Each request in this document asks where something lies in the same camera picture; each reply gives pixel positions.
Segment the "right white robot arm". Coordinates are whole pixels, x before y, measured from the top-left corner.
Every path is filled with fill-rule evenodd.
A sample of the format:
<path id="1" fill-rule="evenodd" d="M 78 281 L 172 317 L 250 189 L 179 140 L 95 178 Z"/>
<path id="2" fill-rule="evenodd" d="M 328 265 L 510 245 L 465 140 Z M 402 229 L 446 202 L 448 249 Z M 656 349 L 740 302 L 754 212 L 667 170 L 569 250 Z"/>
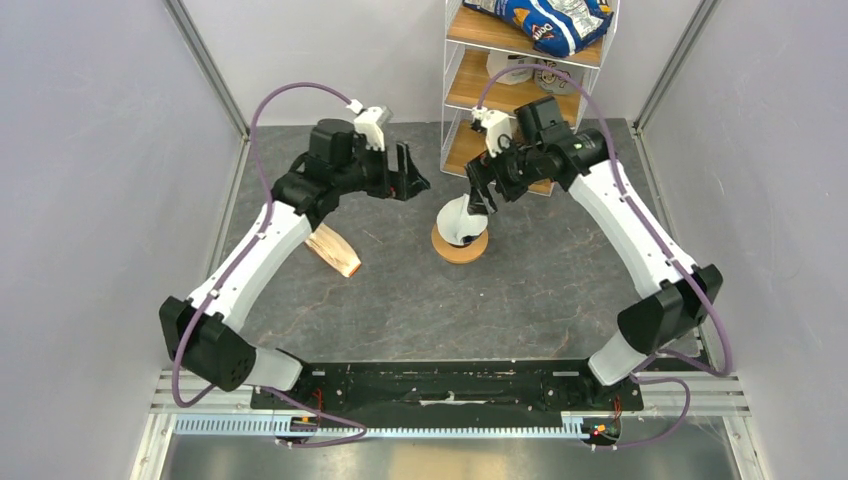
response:
<path id="1" fill-rule="evenodd" d="M 513 202 L 531 184 L 552 180 L 594 219 L 634 283 L 639 301 L 619 313 L 616 333 L 589 357 L 577 382 L 585 406 L 604 408 L 616 398 L 618 383 L 706 320 L 722 275 L 713 265 L 699 266 L 673 242 L 632 191 L 611 141 L 596 129 L 573 132 L 553 97 L 513 116 L 475 107 L 471 127 L 483 135 L 484 149 L 465 165 L 470 190 L 449 208 L 454 217 L 437 222 L 445 241 L 470 246 L 497 210 L 495 194 Z"/>

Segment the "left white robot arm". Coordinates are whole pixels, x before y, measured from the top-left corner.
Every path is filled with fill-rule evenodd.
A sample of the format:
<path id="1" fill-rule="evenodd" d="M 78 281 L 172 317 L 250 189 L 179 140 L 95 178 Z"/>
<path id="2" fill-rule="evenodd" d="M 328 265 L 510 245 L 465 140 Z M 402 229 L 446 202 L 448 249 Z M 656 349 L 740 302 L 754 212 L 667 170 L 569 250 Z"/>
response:
<path id="1" fill-rule="evenodd" d="M 261 348 L 241 335 L 259 294 L 287 257 L 333 212 L 342 196 L 409 200 L 429 189 L 405 142 L 397 167 L 378 146 L 379 132 L 362 124 L 323 119 L 310 132 L 306 152 L 270 190 L 252 227 L 218 269 L 185 299 L 168 297 L 159 309 L 167 351 L 185 368 L 222 391 L 242 385 L 270 387 L 290 408 L 314 393 L 303 361 Z"/>

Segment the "white wire shelf rack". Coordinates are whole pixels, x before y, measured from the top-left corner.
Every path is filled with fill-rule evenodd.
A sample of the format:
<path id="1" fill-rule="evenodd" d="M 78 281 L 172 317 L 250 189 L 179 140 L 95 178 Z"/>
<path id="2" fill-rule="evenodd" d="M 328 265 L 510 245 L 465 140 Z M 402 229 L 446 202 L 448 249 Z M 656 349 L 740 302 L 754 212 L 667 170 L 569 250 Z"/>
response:
<path id="1" fill-rule="evenodd" d="M 482 152 L 484 140 L 472 131 L 471 110 L 489 81 L 486 68 L 491 52 L 526 55 L 545 61 L 560 61 L 575 67 L 575 80 L 591 93 L 615 38 L 620 1 L 601 1 L 615 12 L 606 35 L 582 52 L 557 59 L 533 49 L 532 41 L 517 27 L 508 27 L 484 13 L 473 12 L 462 1 L 444 3 L 444 57 L 441 99 L 442 141 L 440 170 L 445 174 L 465 176 L 464 165 Z M 496 84 L 487 94 L 484 106 L 506 112 L 515 118 L 517 107 L 548 95 L 531 78 L 516 85 Z M 563 117 L 575 128 L 580 125 L 587 108 L 579 92 L 556 96 Z"/>

